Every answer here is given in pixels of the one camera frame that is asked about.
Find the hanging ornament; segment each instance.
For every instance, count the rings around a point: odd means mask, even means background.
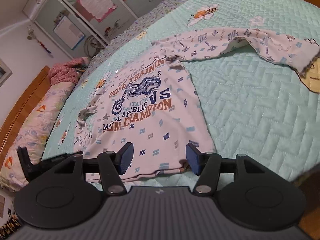
[[[37,37],[36,37],[36,35],[35,35],[35,31],[34,31],[34,29],[33,29],[31,26],[29,26],[29,29],[28,29],[28,37],[27,37],[27,39],[28,39],[29,41],[31,41],[32,39],[35,39],[35,40],[40,44],[40,46],[41,46],[42,48],[44,48],[44,50],[45,50],[46,52],[48,52],[49,54],[52,54],[51,51],[48,50],[47,47],[46,47],[41,41],[39,41],[39,40],[37,39]]]

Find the metal screw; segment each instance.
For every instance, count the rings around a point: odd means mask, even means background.
[[[211,187],[207,185],[200,185],[196,187],[196,191],[199,193],[209,193],[211,191]]]
[[[108,188],[108,191],[110,193],[113,193],[113,194],[119,194],[121,193],[122,191],[124,190],[123,187],[119,186],[119,185],[112,185]]]

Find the quilted bedspread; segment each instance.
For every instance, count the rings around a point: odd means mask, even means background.
[[[187,27],[199,7],[219,4],[210,20]],[[106,72],[115,71],[150,47],[153,40],[214,26],[270,29],[320,42],[320,9],[302,0],[188,0],[132,39],[94,71],[85,74],[60,113],[44,158],[71,152],[80,109]],[[320,162],[319,95],[310,92],[288,67],[259,58],[246,46],[217,59],[184,63],[199,95],[217,152],[235,158],[247,154],[285,179],[292,180]],[[71,123],[66,139],[58,142]],[[197,177],[183,174],[140,180],[130,185],[194,186]],[[220,185],[232,181],[222,176]]]

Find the floral pillowcase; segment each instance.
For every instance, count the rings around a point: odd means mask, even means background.
[[[2,187],[18,191],[28,184],[20,165],[17,148],[27,147],[31,163],[39,163],[51,130],[74,86],[72,82],[53,85],[26,118],[2,165]]]

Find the star graphic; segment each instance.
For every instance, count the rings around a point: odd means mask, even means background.
[[[104,117],[103,117],[103,120],[107,119],[108,121],[108,118],[110,117],[110,115],[106,114]]]

